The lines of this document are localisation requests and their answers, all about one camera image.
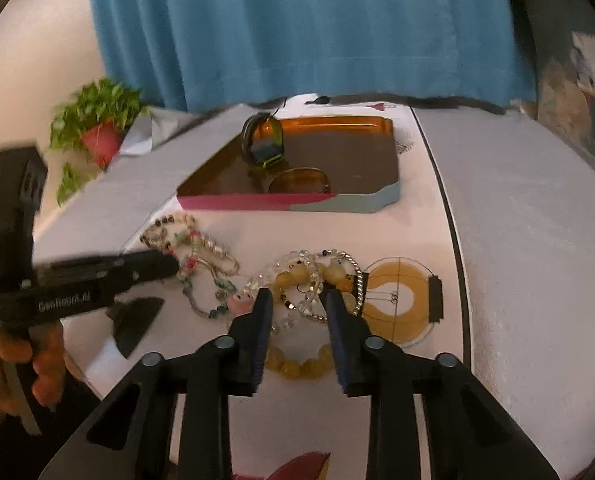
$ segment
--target black sleeve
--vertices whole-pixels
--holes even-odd
[[[0,426],[0,480],[37,480],[57,450],[99,403],[88,386],[67,373],[62,402],[45,435],[30,436],[18,418],[7,417]]]

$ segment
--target silver bolt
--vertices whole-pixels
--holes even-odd
[[[148,352],[142,357],[142,364],[144,366],[155,366],[159,364],[164,359],[162,354],[158,354],[157,352]]]
[[[233,339],[229,335],[223,335],[221,337],[218,337],[215,340],[215,346],[217,346],[218,348],[220,348],[222,350],[226,350],[227,348],[231,348],[234,345],[235,345],[235,339]]]
[[[452,368],[457,364],[457,357],[448,352],[442,352],[437,356],[437,362],[446,368]]]
[[[384,346],[384,340],[376,335],[372,335],[364,339],[364,345],[371,350],[379,350]]]

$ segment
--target black border line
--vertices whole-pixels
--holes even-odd
[[[431,147],[429,146],[429,142],[424,135],[424,130],[421,127],[420,121],[418,120],[417,115],[415,114],[415,109],[413,107],[409,107],[411,113],[413,114],[413,118],[415,118],[415,123],[417,124],[418,130],[420,131],[420,135],[422,140],[424,141],[424,146],[426,146],[426,151],[429,154],[429,158],[431,159],[431,164],[433,165],[433,171],[435,172],[435,177],[437,178],[437,184],[439,185],[439,192],[442,195],[442,202],[444,203],[444,210],[447,213],[447,221],[449,222],[449,231],[451,234],[451,241],[453,242],[453,253],[455,254],[455,265],[457,267],[457,282],[459,284],[459,298],[460,304],[462,306],[462,351],[463,351],[463,362],[466,367],[470,370],[471,369],[471,319],[470,319],[470,312],[468,308],[468,290],[466,288],[466,275],[464,271],[464,263],[462,261],[462,253],[460,251],[459,240],[457,238],[457,230],[455,229],[455,222],[453,222],[453,213],[449,206],[449,199],[447,198],[447,192],[444,189],[444,183],[442,182],[442,177],[439,174],[439,170],[437,169],[437,163],[435,162],[435,158],[433,157],[433,152],[431,152]]]

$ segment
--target pink bead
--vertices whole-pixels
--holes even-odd
[[[228,298],[228,308],[235,317],[248,314],[253,308],[253,303],[253,297],[245,292],[238,292]]]

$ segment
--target curtain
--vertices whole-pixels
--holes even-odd
[[[535,100],[509,0],[91,0],[107,73],[203,112],[306,92]]]

